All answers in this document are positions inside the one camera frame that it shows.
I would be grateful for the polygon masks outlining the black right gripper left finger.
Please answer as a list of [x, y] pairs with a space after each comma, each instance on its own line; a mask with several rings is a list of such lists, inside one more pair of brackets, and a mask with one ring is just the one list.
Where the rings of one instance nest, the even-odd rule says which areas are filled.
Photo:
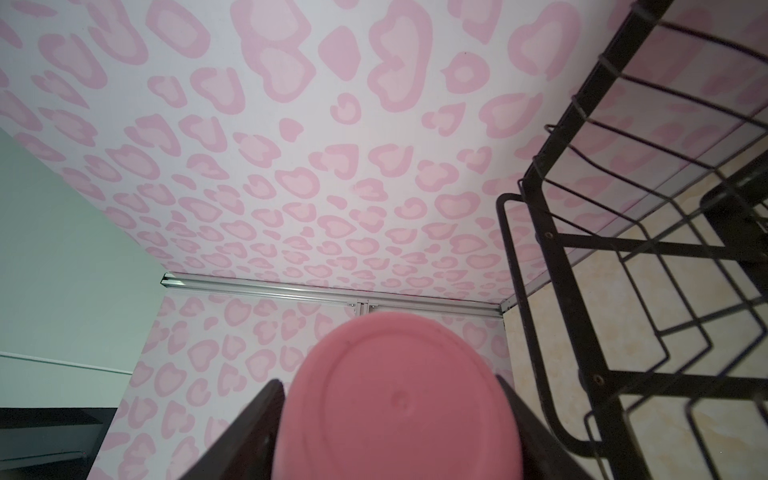
[[285, 400], [270, 380], [181, 479], [269, 480]]

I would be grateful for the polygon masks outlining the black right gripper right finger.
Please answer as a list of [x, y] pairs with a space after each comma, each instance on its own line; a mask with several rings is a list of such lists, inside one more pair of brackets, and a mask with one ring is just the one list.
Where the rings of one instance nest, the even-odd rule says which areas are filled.
[[500, 375], [496, 375], [517, 424], [525, 480], [592, 480]]

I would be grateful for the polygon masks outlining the pink cup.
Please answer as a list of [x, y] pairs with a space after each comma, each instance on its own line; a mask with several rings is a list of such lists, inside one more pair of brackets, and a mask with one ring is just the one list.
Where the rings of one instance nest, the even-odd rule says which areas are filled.
[[459, 335], [413, 314], [350, 320], [308, 353], [288, 390], [276, 479], [519, 479], [500, 381]]

